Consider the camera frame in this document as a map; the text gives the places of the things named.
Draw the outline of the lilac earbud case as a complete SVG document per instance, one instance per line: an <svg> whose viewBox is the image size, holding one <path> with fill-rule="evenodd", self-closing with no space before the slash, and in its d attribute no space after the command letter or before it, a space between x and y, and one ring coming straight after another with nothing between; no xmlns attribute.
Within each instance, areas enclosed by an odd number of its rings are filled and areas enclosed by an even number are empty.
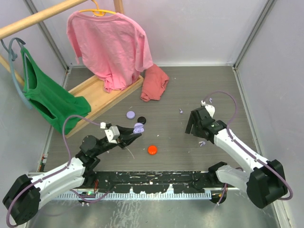
<svg viewBox="0 0 304 228"><path fill-rule="evenodd" d="M128 119L134 119L134 118L135 118L135 112L134 112L134 111L128 111L128 112L126 113L126 117L127 117Z"/></svg>
<svg viewBox="0 0 304 228"><path fill-rule="evenodd" d="M134 134L140 134L144 132L144 124L142 123L136 123L133 127L133 133Z"/></svg>

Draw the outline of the orange earbud case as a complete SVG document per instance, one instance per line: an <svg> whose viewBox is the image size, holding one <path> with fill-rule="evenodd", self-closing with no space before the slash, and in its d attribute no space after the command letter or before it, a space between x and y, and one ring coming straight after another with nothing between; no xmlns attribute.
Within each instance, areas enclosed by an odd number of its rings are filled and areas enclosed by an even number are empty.
<svg viewBox="0 0 304 228"><path fill-rule="evenodd" d="M148 147L148 153L150 155L155 155L157 153L157 151L158 151L158 149L157 149L157 147L155 145L150 145Z"/></svg>

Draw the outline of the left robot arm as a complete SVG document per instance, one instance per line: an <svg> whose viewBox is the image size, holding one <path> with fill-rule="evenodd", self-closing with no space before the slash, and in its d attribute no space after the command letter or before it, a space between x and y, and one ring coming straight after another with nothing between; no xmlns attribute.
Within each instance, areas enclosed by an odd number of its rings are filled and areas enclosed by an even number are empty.
<svg viewBox="0 0 304 228"><path fill-rule="evenodd" d="M61 166L34 177L19 176L2 200L8 210L8 227L28 222L44 205L68 190L92 187L97 179L94 168L100 162L98 156L117 146L125 149L141 135L133 128L112 126L102 139L86 136L79 153Z"/></svg>

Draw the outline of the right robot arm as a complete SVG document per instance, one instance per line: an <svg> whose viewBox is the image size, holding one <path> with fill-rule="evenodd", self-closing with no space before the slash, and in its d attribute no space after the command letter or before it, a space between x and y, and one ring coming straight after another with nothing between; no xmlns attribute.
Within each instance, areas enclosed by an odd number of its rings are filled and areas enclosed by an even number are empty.
<svg viewBox="0 0 304 228"><path fill-rule="evenodd" d="M250 149L230 130L229 125L213 119L215 107L205 102L191 111L186 134L203 138L224 150L239 165L232 168L219 162L208 169L208 180L213 187L232 185L247 193L251 202L262 209L276 200L287 200L293 195L285 180L285 172L278 160L268 160Z"/></svg>

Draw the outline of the black earbud case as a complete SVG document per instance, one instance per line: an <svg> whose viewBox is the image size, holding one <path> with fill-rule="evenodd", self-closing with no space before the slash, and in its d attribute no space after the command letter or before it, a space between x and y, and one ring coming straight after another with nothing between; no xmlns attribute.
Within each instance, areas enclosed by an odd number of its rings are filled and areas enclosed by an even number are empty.
<svg viewBox="0 0 304 228"><path fill-rule="evenodd" d="M140 116L138 119L137 119L137 122L138 123L141 123L141 124L146 124L146 118L144 116Z"/></svg>

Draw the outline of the salmon folded shirt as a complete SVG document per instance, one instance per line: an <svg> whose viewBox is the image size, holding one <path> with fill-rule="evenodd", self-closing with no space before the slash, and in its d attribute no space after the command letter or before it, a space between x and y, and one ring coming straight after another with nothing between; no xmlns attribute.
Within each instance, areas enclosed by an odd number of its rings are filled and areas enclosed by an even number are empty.
<svg viewBox="0 0 304 228"><path fill-rule="evenodd" d="M159 101L166 90L169 79L169 76L160 67L153 64L145 71L141 99L144 102Z"/></svg>

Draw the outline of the green tank top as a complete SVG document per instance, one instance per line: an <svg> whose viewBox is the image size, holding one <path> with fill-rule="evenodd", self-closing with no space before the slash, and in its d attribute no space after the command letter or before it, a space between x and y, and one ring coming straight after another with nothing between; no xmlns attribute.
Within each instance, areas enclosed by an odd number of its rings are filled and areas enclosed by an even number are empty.
<svg viewBox="0 0 304 228"><path fill-rule="evenodd" d="M67 123L64 123L65 120L71 115L86 117L91 112L90 104L84 97L73 96L47 76L25 47L21 48L20 53L26 76L24 84L26 99L54 129L68 134L80 118L70 118Z"/></svg>

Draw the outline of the pink t-shirt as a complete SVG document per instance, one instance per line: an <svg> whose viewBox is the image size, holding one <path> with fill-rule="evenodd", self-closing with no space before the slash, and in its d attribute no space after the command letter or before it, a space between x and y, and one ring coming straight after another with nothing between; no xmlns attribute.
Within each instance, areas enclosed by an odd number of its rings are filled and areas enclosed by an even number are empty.
<svg viewBox="0 0 304 228"><path fill-rule="evenodd" d="M124 90L153 65L145 31L123 14L94 17L76 11L66 33L76 61L102 80L108 93Z"/></svg>

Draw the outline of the yellow hanger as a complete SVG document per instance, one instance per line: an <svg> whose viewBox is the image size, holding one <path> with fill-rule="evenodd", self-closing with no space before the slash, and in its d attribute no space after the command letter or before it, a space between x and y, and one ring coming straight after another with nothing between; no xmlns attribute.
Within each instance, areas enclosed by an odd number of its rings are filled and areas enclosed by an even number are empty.
<svg viewBox="0 0 304 228"><path fill-rule="evenodd" d="M92 12L95 16L103 17L105 14L116 14L114 11L100 9L96 0L91 0L95 4L95 9L83 9L79 12Z"/></svg>

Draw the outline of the grey-blue hanger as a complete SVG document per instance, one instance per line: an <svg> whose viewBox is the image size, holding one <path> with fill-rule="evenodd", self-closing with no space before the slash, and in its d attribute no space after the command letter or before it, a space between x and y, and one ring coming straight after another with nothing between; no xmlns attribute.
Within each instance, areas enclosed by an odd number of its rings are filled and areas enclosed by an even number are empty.
<svg viewBox="0 0 304 228"><path fill-rule="evenodd" d="M29 89L29 75L28 75L28 68L27 68L27 61L26 61L26 54L22 54L23 56L23 69L25 70L24 78L25 80L18 76L17 71L15 70L15 65L14 62L18 58L18 55L13 51L12 49L12 44L14 41L17 42L17 44L20 47L20 50L22 50L26 44L26 42L20 38L12 38L9 42L9 45L6 46L3 39L0 40L2 47L7 51L8 53L8 65L9 65L9 70L11 73L12 81L14 83L14 86L18 92L19 97L21 98L23 104L28 108L28 109L33 109L33 106L31 105L29 99L26 98L25 96L25 90L24 90L24 82L26 82L26 88Z"/></svg>

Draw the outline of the wooden clothes rack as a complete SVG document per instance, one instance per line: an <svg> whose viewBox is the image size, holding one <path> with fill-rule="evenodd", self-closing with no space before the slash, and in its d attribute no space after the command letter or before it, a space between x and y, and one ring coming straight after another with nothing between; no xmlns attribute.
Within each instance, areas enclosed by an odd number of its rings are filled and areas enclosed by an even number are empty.
<svg viewBox="0 0 304 228"><path fill-rule="evenodd" d="M75 7L86 0L65 0L57 5L51 6L47 9L44 9L40 12L34 13L26 18L23 18L19 21L16 21L10 25L0 28L0 39L13 35L19 31L27 29L33 25L36 25L52 16L55 16L61 12L64 12L72 7ZM124 7L122 0L114 0L115 12L124 14ZM7 71L16 76L16 80L20 85L24 85L23 78L15 71L11 70L9 63L4 59L3 56L0 56L0 63L5 67Z"/></svg>

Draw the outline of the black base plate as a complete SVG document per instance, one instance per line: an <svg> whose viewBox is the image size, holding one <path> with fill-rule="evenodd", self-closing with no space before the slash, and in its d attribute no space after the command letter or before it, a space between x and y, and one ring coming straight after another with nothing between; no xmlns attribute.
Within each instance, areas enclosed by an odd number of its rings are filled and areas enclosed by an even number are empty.
<svg viewBox="0 0 304 228"><path fill-rule="evenodd" d="M97 171L77 188L92 189L96 181L97 190L102 193L165 193L169 187L175 194L204 193L209 188L224 187L205 171Z"/></svg>

